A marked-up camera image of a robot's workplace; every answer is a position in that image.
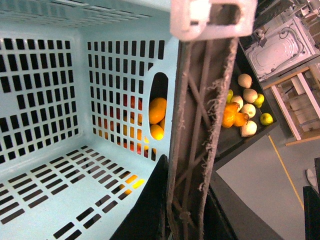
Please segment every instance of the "crate floor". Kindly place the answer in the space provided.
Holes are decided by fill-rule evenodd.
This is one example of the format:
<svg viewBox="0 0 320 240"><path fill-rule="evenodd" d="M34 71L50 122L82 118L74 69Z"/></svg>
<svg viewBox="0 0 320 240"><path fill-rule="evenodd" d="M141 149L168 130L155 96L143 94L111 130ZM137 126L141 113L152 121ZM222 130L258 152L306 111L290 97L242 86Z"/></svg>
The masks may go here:
<svg viewBox="0 0 320 240"><path fill-rule="evenodd" d="M144 182L81 146L0 183L0 239L108 239Z"/></svg>

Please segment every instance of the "black tray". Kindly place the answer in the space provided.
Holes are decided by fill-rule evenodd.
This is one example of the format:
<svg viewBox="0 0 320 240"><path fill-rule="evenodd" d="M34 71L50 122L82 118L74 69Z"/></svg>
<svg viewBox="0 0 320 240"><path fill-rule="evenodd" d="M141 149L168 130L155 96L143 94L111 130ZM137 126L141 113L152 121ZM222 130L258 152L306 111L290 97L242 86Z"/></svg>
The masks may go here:
<svg viewBox="0 0 320 240"><path fill-rule="evenodd" d="M243 96L244 88L238 85L238 76L240 74L249 74L252 77L251 88L256 90L257 93L264 95L263 89L260 86L260 83L257 80L253 70L251 69L251 66L241 46L239 46L237 50L230 89L233 90L233 95ZM262 113L271 114L271 116L273 117L273 124L269 126L263 126L260 123L260 116L262 115ZM217 153L213 166L215 170L221 168L223 165L232 160L235 156L243 152L245 149L247 149L249 146L258 141L278 125L277 118L273 113L272 108L270 107L270 104L268 103L268 100L266 98L264 98L262 107L260 109L256 108L256 114L250 120L253 120L257 125L257 131L252 137L241 137L240 127L221 127Z"/></svg>

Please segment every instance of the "green apple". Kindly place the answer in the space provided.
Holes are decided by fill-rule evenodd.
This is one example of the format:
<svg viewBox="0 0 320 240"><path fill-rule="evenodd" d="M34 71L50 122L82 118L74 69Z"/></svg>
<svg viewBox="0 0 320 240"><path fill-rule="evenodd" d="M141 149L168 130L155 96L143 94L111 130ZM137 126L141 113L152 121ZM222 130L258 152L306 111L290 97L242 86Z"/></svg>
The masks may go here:
<svg viewBox="0 0 320 240"><path fill-rule="evenodd" d="M231 98L234 96L234 91L232 91L231 89L229 89L228 91L228 95L226 96L226 102L230 103Z"/></svg>
<svg viewBox="0 0 320 240"><path fill-rule="evenodd" d="M263 113L260 117L260 122L264 126L268 126L274 122L274 119L269 113Z"/></svg>
<svg viewBox="0 0 320 240"><path fill-rule="evenodd" d="M255 105L259 109L261 108L264 101L265 101L265 96L263 96L261 93L258 93L258 98L253 102L253 105Z"/></svg>

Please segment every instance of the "crate wall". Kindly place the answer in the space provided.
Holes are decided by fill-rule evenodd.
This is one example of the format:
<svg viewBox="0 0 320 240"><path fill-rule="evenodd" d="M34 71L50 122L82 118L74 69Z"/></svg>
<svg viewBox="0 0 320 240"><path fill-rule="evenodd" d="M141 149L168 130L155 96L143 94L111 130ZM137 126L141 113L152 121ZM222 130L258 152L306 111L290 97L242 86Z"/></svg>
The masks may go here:
<svg viewBox="0 0 320 240"><path fill-rule="evenodd" d="M108 239L169 154L178 59L169 14L5 0L0 20L0 239ZM168 81L160 141L148 116L155 76Z"/></svg>

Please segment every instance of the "white bracket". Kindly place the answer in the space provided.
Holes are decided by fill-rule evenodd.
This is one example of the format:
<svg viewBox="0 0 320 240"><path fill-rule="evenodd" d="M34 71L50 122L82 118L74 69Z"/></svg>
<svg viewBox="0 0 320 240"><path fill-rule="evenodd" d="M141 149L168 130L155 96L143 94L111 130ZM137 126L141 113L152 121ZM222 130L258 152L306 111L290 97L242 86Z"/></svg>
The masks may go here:
<svg viewBox="0 0 320 240"><path fill-rule="evenodd" d="M237 24L208 24L215 5L236 5ZM226 39L251 35L257 0L171 0L170 32L181 41Z"/></svg>

